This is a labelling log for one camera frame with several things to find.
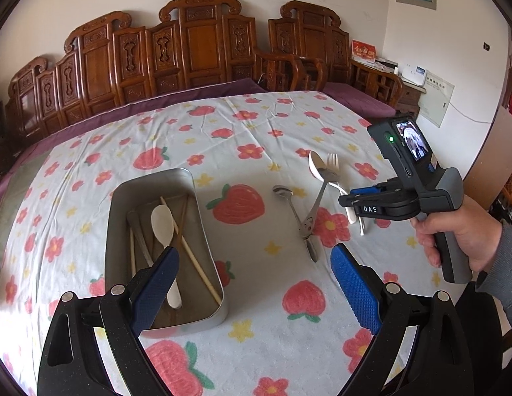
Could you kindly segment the grey right forearm sleeve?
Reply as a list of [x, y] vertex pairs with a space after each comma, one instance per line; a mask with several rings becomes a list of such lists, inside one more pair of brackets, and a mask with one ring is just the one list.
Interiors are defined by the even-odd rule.
[[479, 273], [475, 288], [500, 301], [512, 327], [512, 226], [503, 224], [491, 270]]

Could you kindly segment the right hand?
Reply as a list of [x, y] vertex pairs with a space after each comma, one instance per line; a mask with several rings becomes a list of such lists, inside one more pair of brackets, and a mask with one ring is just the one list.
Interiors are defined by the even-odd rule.
[[467, 195], [456, 211], [429, 214], [422, 221], [413, 217], [410, 223], [432, 266], [441, 266], [434, 235], [453, 232], [460, 249], [468, 256], [472, 271], [491, 271], [503, 226]]

